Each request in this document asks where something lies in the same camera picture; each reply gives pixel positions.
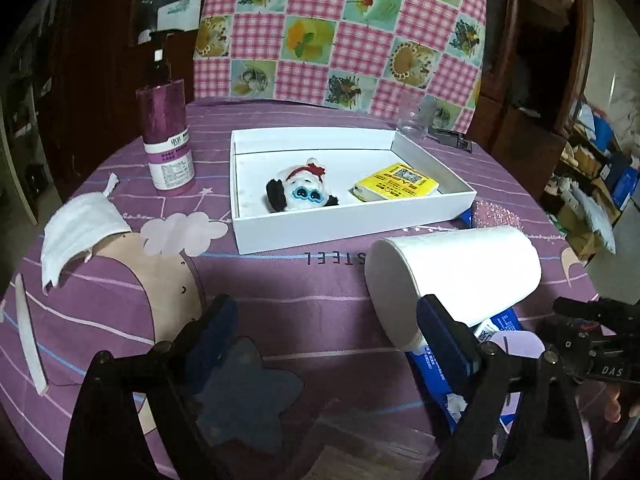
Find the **person right hand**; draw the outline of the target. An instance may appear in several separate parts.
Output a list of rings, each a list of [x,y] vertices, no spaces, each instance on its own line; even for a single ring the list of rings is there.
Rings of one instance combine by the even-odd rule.
[[[620,414],[622,407],[620,406],[620,402],[618,402],[618,398],[620,397],[620,386],[617,384],[607,384],[605,387],[605,393],[608,400],[606,400],[604,408],[604,418],[608,422],[616,424],[616,422],[619,422],[622,417]]]

